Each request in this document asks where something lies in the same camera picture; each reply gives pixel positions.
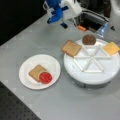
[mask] tomato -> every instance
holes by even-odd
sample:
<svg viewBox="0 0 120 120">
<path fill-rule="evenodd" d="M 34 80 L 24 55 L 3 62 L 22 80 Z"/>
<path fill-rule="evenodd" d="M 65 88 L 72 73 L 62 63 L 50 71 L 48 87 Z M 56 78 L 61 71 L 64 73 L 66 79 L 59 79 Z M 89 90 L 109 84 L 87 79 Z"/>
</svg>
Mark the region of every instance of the tomato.
<svg viewBox="0 0 120 120">
<path fill-rule="evenodd" d="M 50 73 L 48 72 L 42 72 L 40 75 L 39 75 L 39 79 L 40 81 L 43 83 L 43 84 L 48 84 L 51 82 L 52 80 L 52 76 Z"/>
</svg>

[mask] white plate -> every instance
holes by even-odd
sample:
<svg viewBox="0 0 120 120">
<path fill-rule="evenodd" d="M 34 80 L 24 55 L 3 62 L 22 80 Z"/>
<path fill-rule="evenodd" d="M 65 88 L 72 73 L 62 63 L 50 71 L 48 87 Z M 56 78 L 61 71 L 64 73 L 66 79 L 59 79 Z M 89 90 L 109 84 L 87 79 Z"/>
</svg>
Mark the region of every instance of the white plate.
<svg viewBox="0 0 120 120">
<path fill-rule="evenodd" d="M 76 43 L 82 45 L 82 40 L 79 40 Z M 105 44 L 107 44 L 107 42 L 97 39 L 95 45 L 100 45 L 102 47 Z M 83 55 L 83 51 L 80 50 L 78 55 Z M 96 73 L 83 72 L 79 69 L 73 58 L 66 54 L 64 55 L 64 66 L 68 74 L 77 81 L 90 85 L 99 85 L 109 82 L 110 80 L 112 80 L 113 77 L 115 77 L 115 75 L 119 72 L 120 69 L 120 55 L 118 53 L 112 55 L 110 59 L 97 59 L 97 61 L 103 67 L 104 71 Z M 81 66 L 84 65 L 85 60 L 83 60 L 83 58 L 79 59 L 78 64 L 81 64 Z"/>
<path fill-rule="evenodd" d="M 38 64 L 45 67 L 52 75 L 53 79 L 49 84 L 38 83 L 32 77 L 29 76 L 28 73 Z M 35 55 L 27 59 L 21 65 L 19 70 L 19 78 L 23 85 L 25 85 L 28 88 L 44 89 L 53 85 L 58 80 L 60 76 L 60 71 L 61 71 L 60 64 L 52 56 L 45 54 Z"/>
</svg>

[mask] bread slice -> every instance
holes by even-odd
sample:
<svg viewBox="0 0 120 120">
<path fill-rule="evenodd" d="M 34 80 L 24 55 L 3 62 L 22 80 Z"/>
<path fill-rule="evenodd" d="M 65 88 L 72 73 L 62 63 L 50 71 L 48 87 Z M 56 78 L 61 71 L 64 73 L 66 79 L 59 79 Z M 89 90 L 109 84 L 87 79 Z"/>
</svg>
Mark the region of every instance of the bread slice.
<svg viewBox="0 0 120 120">
<path fill-rule="evenodd" d="M 47 71 L 44 67 L 42 67 L 41 65 L 37 65 L 35 68 L 33 68 L 30 72 L 29 75 L 36 80 L 37 82 L 40 82 L 39 80 L 39 75 L 42 72 Z"/>
<path fill-rule="evenodd" d="M 72 40 L 67 40 L 65 45 L 62 47 L 62 51 L 67 55 L 74 57 L 80 51 L 81 46 L 74 43 Z"/>
<path fill-rule="evenodd" d="M 110 42 L 107 45 L 105 45 L 103 47 L 103 49 L 109 54 L 109 55 L 113 55 L 115 53 L 117 53 L 120 48 L 118 47 L 118 45 L 114 42 Z"/>
</svg>

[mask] table surface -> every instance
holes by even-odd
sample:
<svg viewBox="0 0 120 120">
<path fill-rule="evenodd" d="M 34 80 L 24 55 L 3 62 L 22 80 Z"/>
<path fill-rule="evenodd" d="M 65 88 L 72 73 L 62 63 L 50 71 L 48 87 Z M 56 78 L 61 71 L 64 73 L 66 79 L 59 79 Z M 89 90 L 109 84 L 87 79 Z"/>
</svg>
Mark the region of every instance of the table surface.
<svg viewBox="0 0 120 120">
<path fill-rule="evenodd" d="M 42 120 L 119 120 L 120 74 L 106 87 L 96 90 L 73 84 L 64 68 L 61 47 L 66 40 L 77 41 L 85 34 L 67 22 L 68 29 L 46 24 L 43 16 L 0 47 L 0 81 Z M 48 54 L 61 65 L 61 75 L 53 86 L 31 90 L 19 80 L 19 68 L 29 57 Z"/>
</svg>

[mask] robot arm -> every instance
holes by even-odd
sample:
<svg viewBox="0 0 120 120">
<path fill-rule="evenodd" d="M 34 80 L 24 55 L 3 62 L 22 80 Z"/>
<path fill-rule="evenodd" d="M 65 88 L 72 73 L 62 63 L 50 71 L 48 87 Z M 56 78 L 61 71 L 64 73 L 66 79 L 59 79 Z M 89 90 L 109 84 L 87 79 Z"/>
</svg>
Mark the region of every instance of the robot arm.
<svg viewBox="0 0 120 120">
<path fill-rule="evenodd" d="M 67 20 L 79 16 L 82 9 L 76 0 L 46 0 L 48 23 Z"/>
</svg>

